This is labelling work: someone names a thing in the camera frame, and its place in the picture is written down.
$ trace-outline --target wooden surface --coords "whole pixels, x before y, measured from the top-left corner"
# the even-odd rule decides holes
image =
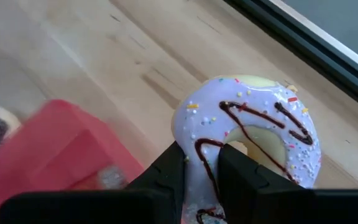
[[[317,187],[358,187],[358,104],[220,0],[0,0],[0,105],[22,119],[63,98],[149,165],[173,109],[208,78],[294,84],[324,152]]]

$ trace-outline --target donut hole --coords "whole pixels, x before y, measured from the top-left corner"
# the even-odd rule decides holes
[[[244,135],[241,128],[236,128],[226,136],[224,142],[243,152],[259,164],[279,175],[283,175],[283,171],[266,156],[268,154],[275,162],[285,167],[287,152],[282,140],[268,129],[255,126],[246,126],[244,129],[250,139]]]

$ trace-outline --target wood grain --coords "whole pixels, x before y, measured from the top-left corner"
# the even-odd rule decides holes
[[[203,81],[294,84],[323,146],[316,186],[358,187],[357,102],[220,0],[0,0],[0,54],[25,71],[27,95],[43,96],[28,104],[80,105],[145,166],[172,143],[173,110]],[[10,95],[13,110],[26,107]]]

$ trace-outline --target chocolate drizzle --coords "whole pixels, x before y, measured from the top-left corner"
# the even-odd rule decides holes
[[[295,179],[292,177],[292,175],[289,173],[289,171],[287,171],[286,168],[284,168],[281,164],[279,164],[271,155],[269,155],[266,151],[264,151],[258,144],[256,144],[256,142],[254,142],[248,135],[247,131],[244,128],[244,125],[240,122],[240,119],[230,110],[230,108],[235,107],[237,108],[239,111],[246,111],[248,113],[254,114],[256,116],[259,116],[263,119],[266,119],[267,121],[270,121],[271,123],[275,124],[277,127],[284,129],[285,125],[277,120],[275,120],[274,118],[272,118],[271,116],[267,115],[266,113],[261,113],[257,110],[254,110],[250,107],[247,106],[246,103],[240,104],[237,102],[225,102],[222,101],[219,103],[219,107],[227,114],[230,116],[230,118],[236,122],[238,124],[238,126],[241,128],[242,133],[244,134],[244,136],[252,143],[254,143],[267,157],[270,161],[272,161],[287,177],[290,181],[295,182],[298,184],[297,181],[295,181]],[[281,103],[275,103],[274,107],[278,110],[278,112],[283,113],[286,117],[288,117],[300,130],[301,132],[305,135],[305,136],[301,136],[300,134],[298,134],[297,132],[293,131],[293,130],[289,130],[289,133],[296,138],[297,140],[307,144],[307,145],[312,145],[313,144],[313,139],[311,138],[308,130],[288,111],[286,110],[283,105]],[[216,183],[216,180],[214,178],[213,172],[210,168],[210,166],[208,165],[208,161],[206,160],[205,156],[203,155],[203,153],[201,152],[201,146],[203,144],[210,144],[210,145],[214,145],[214,146],[218,146],[218,147],[223,147],[224,144],[222,142],[213,140],[213,139],[206,139],[206,138],[201,138],[198,139],[195,142],[195,149],[197,152],[198,157],[200,158],[200,160],[203,162],[205,170],[208,174],[209,179],[211,179],[211,182],[213,184],[213,188],[216,194],[216,198],[218,199],[218,201],[220,202],[220,196],[219,196],[219,189],[218,189],[218,185]],[[200,209],[197,211],[197,215],[196,215],[196,219],[197,222],[199,224],[203,224],[203,220],[202,220],[202,216],[203,215],[209,215],[211,217],[215,217],[218,219],[222,219],[224,221],[226,221],[225,217],[221,214],[215,214],[213,212],[215,208],[210,208],[210,209]]]

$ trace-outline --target red plastic container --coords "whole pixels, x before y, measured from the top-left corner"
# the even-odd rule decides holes
[[[105,123],[52,100],[0,147],[0,204],[22,192],[103,188],[98,174],[111,166],[126,182],[144,171]]]

